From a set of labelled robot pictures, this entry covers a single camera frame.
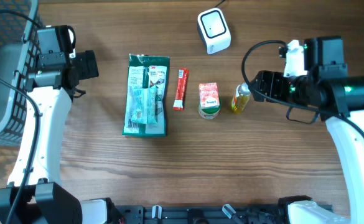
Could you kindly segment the yellow dish soap bottle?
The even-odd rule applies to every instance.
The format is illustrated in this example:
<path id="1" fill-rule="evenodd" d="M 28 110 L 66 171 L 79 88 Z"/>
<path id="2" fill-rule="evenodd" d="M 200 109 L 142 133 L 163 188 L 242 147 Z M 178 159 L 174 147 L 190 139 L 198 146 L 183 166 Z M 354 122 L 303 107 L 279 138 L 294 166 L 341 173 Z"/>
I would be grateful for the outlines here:
<path id="1" fill-rule="evenodd" d="M 246 83 L 238 85 L 231 101 L 232 112 L 235 114 L 240 114 L 244 110 L 250 98 L 251 92 L 248 88 L 248 85 Z"/>

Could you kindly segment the orange jar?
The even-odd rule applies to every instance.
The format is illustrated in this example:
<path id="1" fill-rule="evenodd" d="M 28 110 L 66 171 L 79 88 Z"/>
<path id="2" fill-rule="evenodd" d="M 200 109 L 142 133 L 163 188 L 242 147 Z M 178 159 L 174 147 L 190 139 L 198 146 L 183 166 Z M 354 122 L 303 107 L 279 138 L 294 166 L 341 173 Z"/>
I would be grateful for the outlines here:
<path id="1" fill-rule="evenodd" d="M 215 118 L 221 108 L 221 101 L 216 83 L 200 83 L 198 86 L 200 104 L 198 112 L 204 119 Z"/>

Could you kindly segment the teal snack packet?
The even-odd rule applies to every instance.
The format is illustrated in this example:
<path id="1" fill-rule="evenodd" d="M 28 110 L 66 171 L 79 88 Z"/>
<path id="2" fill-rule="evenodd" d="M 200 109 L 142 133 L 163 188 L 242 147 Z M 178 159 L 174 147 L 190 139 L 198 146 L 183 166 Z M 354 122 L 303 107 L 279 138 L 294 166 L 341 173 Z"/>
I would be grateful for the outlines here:
<path id="1" fill-rule="evenodd" d="M 156 93 L 155 87 L 136 88 L 133 90 L 135 107 L 131 121 L 139 124 L 156 124 Z"/>

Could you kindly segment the green 3M package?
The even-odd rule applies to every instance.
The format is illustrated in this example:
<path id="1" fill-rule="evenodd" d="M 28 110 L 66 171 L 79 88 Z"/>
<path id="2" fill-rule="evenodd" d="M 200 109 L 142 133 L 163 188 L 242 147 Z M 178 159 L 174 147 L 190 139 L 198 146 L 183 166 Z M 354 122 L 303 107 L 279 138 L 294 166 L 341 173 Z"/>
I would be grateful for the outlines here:
<path id="1" fill-rule="evenodd" d="M 129 56 L 126 111 L 123 127 L 124 136 L 159 138 L 166 136 L 167 119 L 165 98 L 169 81 L 170 58 L 151 55 Z M 156 124 L 139 124 L 131 121 L 135 107 L 133 90 L 155 87 Z"/>

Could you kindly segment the red stick sachet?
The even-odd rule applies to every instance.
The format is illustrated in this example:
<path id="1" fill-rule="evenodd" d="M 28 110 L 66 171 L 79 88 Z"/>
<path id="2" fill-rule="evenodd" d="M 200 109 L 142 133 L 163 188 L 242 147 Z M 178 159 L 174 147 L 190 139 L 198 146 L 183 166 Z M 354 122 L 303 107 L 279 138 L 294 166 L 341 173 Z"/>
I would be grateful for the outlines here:
<path id="1" fill-rule="evenodd" d="M 189 69 L 180 68 L 179 72 L 178 72 L 178 83 L 177 83 L 175 101 L 173 104 L 174 111 L 183 111 L 184 110 L 184 98 L 185 98 L 185 92 L 186 92 L 186 88 L 187 88 L 188 77 L 189 77 Z"/>

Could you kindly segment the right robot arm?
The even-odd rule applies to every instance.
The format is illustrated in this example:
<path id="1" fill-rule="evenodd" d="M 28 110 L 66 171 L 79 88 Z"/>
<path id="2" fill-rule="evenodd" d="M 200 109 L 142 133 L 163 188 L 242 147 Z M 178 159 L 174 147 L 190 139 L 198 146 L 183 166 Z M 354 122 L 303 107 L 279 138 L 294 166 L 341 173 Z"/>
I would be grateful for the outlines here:
<path id="1" fill-rule="evenodd" d="M 339 36 L 279 41 L 279 56 L 283 72 L 260 71 L 247 86 L 256 101 L 311 111 L 325 123 L 342 166 L 350 218 L 303 196 L 280 199 L 279 216 L 284 223 L 364 223 L 364 76 L 348 75 Z"/>

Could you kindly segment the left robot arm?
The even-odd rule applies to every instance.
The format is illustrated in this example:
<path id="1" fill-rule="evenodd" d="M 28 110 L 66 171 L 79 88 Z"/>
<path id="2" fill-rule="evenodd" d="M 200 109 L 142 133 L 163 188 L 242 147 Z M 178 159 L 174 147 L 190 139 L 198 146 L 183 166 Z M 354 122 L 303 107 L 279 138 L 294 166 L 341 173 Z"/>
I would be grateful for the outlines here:
<path id="1" fill-rule="evenodd" d="M 63 129 L 80 80 L 98 76 L 92 50 L 75 53 L 67 25 L 37 31 L 39 51 L 24 75 L 20 99 L 11 97 L 23 127 L 17 162 L 0 189 L 2 223 L 109 223 L 108 198 L 79 201 L 61 186 Z"/>

